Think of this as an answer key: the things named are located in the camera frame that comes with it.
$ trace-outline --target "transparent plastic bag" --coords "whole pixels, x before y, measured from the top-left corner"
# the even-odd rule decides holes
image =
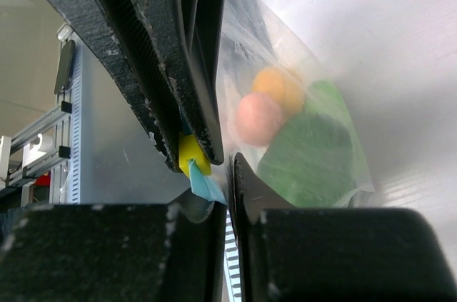
[[[260,0],[225,0],[216,94],[227,158],[241,152],[288,202],[357,206],[373,192],[338,89]]]

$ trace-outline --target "light blue object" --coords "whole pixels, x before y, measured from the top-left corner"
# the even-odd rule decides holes
[[[208,201],[217,201],[227,205],[226,198],[217,183],[201,173],[195,160],[189,161],[189,179],[192,192]]]

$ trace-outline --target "green object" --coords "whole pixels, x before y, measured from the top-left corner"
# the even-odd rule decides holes
[[[258,176],[297,207],[331,207],[368,175],[365,156],[338,89],[309,87],[304,110],[283,126],[260,160]]]

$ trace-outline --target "yellow block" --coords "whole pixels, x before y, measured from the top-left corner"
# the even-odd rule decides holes
[[[211,175],[211,165],[209,160],[200,149],[195,136],[180,136],[179,138],[179,168],[184,174],[189,177],[189,164],[192,159],[195,160],[197,166],[203,175]]]
[[[251,90],[268,94],[289,116],[299,113],[305,103],[300,77],[292,71],[282,72],[274,66],[259,71]]]

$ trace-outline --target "yellow ball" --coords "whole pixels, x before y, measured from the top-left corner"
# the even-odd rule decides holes
[[[305,89],[300,77],[274,66],[259,71],[251,90],[268,94],[289,116],[299,113],[305,103]]]

